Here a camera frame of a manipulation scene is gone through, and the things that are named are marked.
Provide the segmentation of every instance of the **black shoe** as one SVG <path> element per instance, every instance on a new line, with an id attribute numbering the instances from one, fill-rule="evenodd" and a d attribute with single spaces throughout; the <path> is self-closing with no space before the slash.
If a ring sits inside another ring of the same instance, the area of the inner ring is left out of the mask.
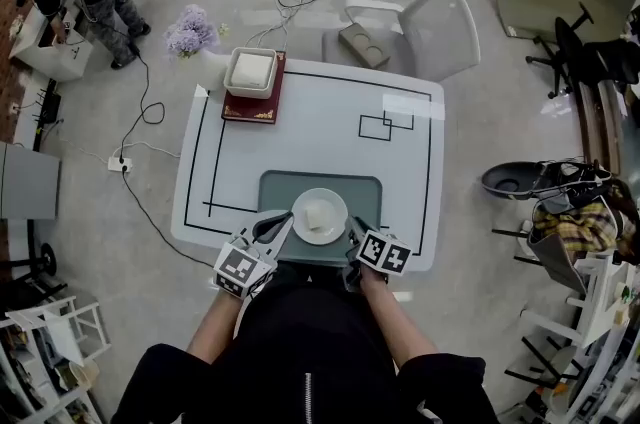
<path id="1" fill-rule="evenodd" d="M 129 63 L 131 63 L 133 60 L 135 60 L 135 58 L 131 58 L 129 61 L 125 62 L 125 63 L 118 63 L 116 60 L 113 60 L 111 62 L 111 68 L 113 70 L 120 70 L 121 68 L 126 67 Z"/>
<path id="2" fill-rule="evenodd" d="M 133 38 L 138 38 L 141 36 L 147 36 L 149 33 L 151 33 L 151 26 L 149 26 L 149 24 L 145 24 L 142 27 L 142 30 L 140 31 L 140 33 L 137 33 L 135 35 L 131 35 Z"/>

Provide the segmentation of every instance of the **purple flower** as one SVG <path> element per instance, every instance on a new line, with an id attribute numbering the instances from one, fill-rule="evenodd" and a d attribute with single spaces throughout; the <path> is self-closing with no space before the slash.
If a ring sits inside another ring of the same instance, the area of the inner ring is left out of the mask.
<path id="1" fill-rule="evenodd" d="M 169 52 L 181 58 L 220 43 L 215 26 L 207 22 L 207 12 L 195 4 L 183 10 L 178 21 L 167 29 L 164 39 Z"/>

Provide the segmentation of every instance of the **tray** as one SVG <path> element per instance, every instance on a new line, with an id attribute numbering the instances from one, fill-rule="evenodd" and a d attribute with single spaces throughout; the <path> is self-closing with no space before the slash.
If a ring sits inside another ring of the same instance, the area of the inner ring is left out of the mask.
<path id="1" fill-rule="evenodd" d="M 359 216 L 370 225 L 380 227 L 382 184 L 375 177 L 269 170 L 260 177 L 258 212 L 291 209 L 302 193 L 313 188 L 335 191 L 351 216 Z M 317 246 L 304 242 L 291 229 L 278 260 L 344 266 L 350 248 L 346 233 L 331 244 Z"/>

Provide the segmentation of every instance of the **camouflage pants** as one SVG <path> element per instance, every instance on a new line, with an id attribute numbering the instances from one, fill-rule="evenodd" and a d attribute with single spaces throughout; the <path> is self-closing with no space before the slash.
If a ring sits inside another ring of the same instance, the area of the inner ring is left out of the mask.
<path id="1" fill-rule="evenodd" d="M 97 21 L 91 23 L 91 31 L 111 51 L 116 62 L 124 65 L 135 58 L 135 54 L 129 49 L 129 43 L 132 36 L 142 32 L 145 22 L 133 1 L 102 0 L 87 5 L 87 10 L 91 18 Z M 114 12 L 129 27 L 129 35 L 117 32 Z"/>

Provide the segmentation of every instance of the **white bowl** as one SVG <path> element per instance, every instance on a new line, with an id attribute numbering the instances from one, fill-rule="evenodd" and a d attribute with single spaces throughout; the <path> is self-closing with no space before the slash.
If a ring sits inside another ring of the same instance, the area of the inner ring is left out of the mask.
<path id="1" fill-rule="evenodd" d="M 310 204 L 326 209 L 329 220 L 325 226 L 318 229 L 310 229 L 307 226 L 305 209 Z M 293 230 L 303 241 L 316 245 L 336 241 L 344 232 L 345 222 L 349 217 L 347 205 L 342 197 L 325 188 L 314 188 L 302 193 L 293 203 L 291 211 L 293 212 Z"/>
<path id="2" fill-rule="evenodd" d="M 233 86 L 231 84 L 231 76 L 233 75 L 233 71 L 236 68 L 236 63 L 238 62 L 238 56 L 240 54 L 255 54 L 258 56 L 268 56 L 272 58 L 271 63 L 271 72 L 269 73 L 269 78 L 267 79 L 267 86 L 264 88 L 244 88 L 241 86 Z M 231 53 L 231 60 L 229 60 L 229 68 L 227 69 L 227 73 L 224 76 L 224 87 L 231 95 L 235 95 L 236 97 L 247 97 L 249 99 L 268 99 L 271 97 L 271 92 L 273 91 L 273 82 L 276 79 L 276 72 L 278 70 L 278 58 L 276 56 L 276 51 L 273 49 L 251 49 L 249 47 L 236 47 Z"/>

